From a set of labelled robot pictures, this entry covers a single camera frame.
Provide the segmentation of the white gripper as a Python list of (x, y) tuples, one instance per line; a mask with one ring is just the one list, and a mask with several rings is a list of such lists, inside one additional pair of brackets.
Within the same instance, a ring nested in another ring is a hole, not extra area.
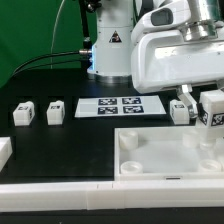
[(185, 42), (179, 30), (147, 34), (133, 49), (131, 71), (133, 86), (140, 93), (178, 86), (177, 97), (189, 117), (197, 118), (191, 85), (224, 78), (224, 28), (218, 29), (217, 39), (196, 42)]

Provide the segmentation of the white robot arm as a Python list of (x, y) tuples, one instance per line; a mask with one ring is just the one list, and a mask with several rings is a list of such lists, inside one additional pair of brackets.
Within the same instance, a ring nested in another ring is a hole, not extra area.
[(88, 75), (131, 81), (140, 93), (175, 89), (192, 118), (193, 86), (224, 81), (221, 0), (82, 0), (97, 18)]

